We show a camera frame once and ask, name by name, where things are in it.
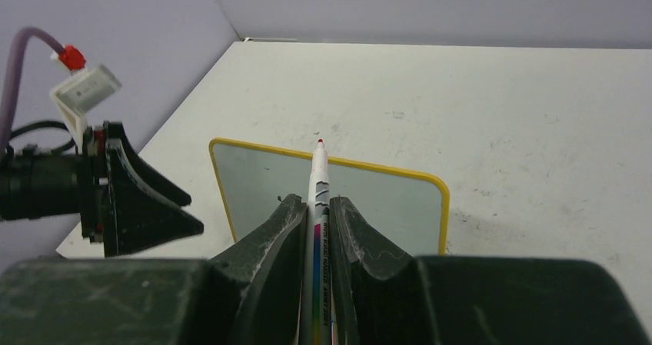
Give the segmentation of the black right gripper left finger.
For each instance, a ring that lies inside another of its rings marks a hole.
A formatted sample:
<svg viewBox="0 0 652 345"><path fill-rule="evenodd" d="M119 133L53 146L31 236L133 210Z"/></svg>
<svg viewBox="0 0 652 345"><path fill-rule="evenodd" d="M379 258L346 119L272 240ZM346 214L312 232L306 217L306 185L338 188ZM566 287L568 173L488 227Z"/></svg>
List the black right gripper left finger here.
<svg viewBox="0 0 652 345"><path fill-rule="evenodd" d="M268 219L213 257L216 344L293 344L304 273L307 206L287 195Z"/></svg>

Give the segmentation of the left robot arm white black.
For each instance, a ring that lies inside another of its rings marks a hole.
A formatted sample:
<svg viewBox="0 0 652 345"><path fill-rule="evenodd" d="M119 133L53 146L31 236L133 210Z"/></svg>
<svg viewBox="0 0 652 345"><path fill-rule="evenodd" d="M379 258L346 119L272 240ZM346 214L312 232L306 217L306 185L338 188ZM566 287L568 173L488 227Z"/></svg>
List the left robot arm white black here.
<svg viewBox="0 0 652 345"><path fill-rule="evenodd" d="M184 211L191 196L143 161L120 122L87 128L51 151L6 148L1 161L1 219L78 214L81 235L105 257L134 254L198 236L205 226Z"/></svg>

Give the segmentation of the yellow framed whiteboard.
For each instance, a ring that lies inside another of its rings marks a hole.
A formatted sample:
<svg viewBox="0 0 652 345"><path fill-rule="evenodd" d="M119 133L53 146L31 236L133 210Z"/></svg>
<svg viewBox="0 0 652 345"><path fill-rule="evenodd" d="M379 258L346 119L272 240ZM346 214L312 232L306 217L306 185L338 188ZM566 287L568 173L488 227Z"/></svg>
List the yellow framed whiteboard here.
<svg viewBox="0 0 652 345"><path fill-rule="evenodd" d="M288 194L308 196L310 152L215 138L208 146L231 236L239 241ZM328 158L331 196L347 197L365 220L411 255L443 255L450 191L433 174Z"/></svg>

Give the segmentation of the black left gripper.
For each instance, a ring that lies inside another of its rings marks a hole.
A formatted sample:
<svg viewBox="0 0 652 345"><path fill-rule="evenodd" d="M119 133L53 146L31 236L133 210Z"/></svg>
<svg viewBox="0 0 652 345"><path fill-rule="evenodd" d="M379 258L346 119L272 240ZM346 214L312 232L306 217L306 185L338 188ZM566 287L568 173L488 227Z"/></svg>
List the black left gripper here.
<svg viewBox="0 0 652 345"><path fill-rule="evenodd" d="M183 210L191 196L138 156L121 122L87 127L76 153L81 235L92 244L103 242L106 257L203 234L204 224Z"/></svg>

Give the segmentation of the white marker pen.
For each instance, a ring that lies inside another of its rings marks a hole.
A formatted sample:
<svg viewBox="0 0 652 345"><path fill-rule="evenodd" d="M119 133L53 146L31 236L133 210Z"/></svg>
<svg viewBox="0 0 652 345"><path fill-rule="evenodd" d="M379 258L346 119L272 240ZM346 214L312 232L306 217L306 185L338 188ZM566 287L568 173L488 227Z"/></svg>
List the white marker pen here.
<svg viewBox="0 0 652 345"><path fill-rule="evenodd" d="M331 344L331 267L328 222L330 182L328 153L318 140L308 182L307 229L301 292L300 344Z"/></svg>

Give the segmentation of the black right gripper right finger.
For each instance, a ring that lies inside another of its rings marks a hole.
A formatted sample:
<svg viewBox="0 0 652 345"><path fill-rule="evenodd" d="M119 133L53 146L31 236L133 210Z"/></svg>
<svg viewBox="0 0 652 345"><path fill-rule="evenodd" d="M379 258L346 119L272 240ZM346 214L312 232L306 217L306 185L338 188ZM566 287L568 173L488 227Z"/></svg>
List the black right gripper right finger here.
<svg viewBox="0 0 652 345"><path fill-rule="evenodd" d="M423 339L413 305L413 258L374 229L347 197L330 200L330 260L339 344L413 344Z"/></svg>

